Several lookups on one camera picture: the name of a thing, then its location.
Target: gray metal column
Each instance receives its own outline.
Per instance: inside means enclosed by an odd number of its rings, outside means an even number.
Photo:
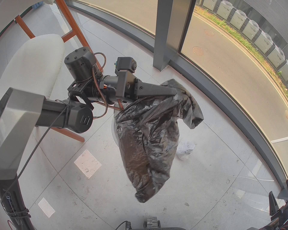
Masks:
[[[153,66],[160,71],[177,54],[181,39],[186,35],[192,2],[194,8],[195,0],[158,0]]]

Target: air conditioning unit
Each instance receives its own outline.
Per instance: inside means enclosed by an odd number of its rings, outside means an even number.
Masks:
[[[213,11],[216,3],[217,3],[217,0],[204,0],[203,6]]]
[[[277,46],[275,46],[275,49],[267,56],[267,58],[275,67],[278,67],[285,60],[283,51]]]
[[[232,9],[233,9],[232,3],[224,0],[220,3],[220,6],[216,14],[218,14],[220,17],[226,20]]]
[[[249,38],[250,40],[252,40],[252,38],[257,34],[259,30],[259,26],[257,24],[257,22],[250,20],[247,24],[247,26],[244,28],[243,30],[243,34]]]
[[[245,22],[246,18],[247,18],[246,14],[242,10],[238,9],[235,11],[230,21],[230,24],[235,26],[237,29],[240,29],[243,23]]]
[[[254,44],[263,52],[266,53],[267,50],[273,45],[272,38],[269,34],[261,32],[259,38],[254,42]]]
[[[288,60],[285,60],[285,64],[279,69],[281,71],[281,76],[283,77],[284,81],[288,81]]]

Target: asphalt pavement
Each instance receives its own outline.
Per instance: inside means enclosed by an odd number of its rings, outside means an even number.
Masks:
[[[86,1],[122,15],[155,33],[157,0]],[[182,52],[234,95],[270,140],[288,137],[288,119],[285,115],[288,108],[285,102],[260,68],[231,40],[193,15]],[[288,168],[288,141],[275,143],[274,146]]]

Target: window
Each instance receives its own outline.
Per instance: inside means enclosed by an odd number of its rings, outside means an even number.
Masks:
[[[209,1],[204,0],[203,5],[209,7]],[[230,2],[243,7],[239,0]],[[263,34],[249,36],[252,30],[248,28],[244,31],[246,26],[235,29],[236,23],[243,21],[233,22],[229,13],[225,15],[225,10],[221,11],[221,5],[219,9],[214,9],[221,15],[205,9],[199,5],[195,7],[181,53],[208,73],[244,107],[269,140],[273,141],[279,158],[288,168],[288,141],[278,140],[288,137],[288,93],[281,81],[281,77],[288,79],[288,73],[287,77],[284,76],[286,73],[282,69],[282,76],[279,77],[281,74],[278,72],[284,59],[277,60],[278,53],[272,53],[274,49],[271,48],[271,41]],[[252,9],[248,18],[259,22],[262,15]],[[281,35],[276,35],[269,22],[261,28],[271,35],[276,44],[285,47],[287,42]]]
[[[155,35],[158,0],[85,0]]]

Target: crumpled white plastic bag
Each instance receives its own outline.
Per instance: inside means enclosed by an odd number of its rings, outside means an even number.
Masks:
[[[181,140],[178,144],[176,155],[180,160],[187,160],[196,144],[191,140]]]
[[[53,5],[54,0],[43,0],[46,4]]]

